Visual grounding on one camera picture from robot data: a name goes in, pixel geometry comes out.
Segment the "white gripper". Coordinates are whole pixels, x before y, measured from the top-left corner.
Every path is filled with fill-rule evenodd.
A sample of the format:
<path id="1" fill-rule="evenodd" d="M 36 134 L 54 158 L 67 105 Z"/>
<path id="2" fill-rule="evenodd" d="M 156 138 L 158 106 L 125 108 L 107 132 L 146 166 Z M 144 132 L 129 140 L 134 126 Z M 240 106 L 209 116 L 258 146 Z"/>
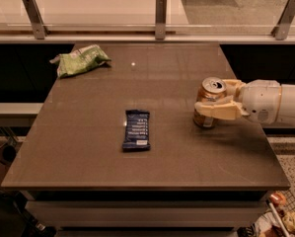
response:
<path id="1" fill-rule="evenodd" d="M 216 102 L 196 102 L 196 111 L 206 117 L 234 120 L 241 117 L 252 122 L 271 124 L 276 120 L 281 85 L 274 80 L 255 80 L 245 85 L 238 79 L 224 79 L 228 97 Z"/>

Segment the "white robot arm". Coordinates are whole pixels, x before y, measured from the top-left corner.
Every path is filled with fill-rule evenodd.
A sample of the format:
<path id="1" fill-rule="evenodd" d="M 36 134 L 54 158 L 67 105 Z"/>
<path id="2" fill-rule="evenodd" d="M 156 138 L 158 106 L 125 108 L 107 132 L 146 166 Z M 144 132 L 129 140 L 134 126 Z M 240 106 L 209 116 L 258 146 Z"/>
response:
<path id="1" fill-rule="evenodd" d="M 275 80 L 255 80 L 244 83 L 237 79 L 205 78 L 202 85 L 213 92 L 225 89 L 219 100 L 200 100 L 196 111 L 213 119 L 245 118 L 262 124 L 283 123 L 295 128 L 295 85 Z"/>

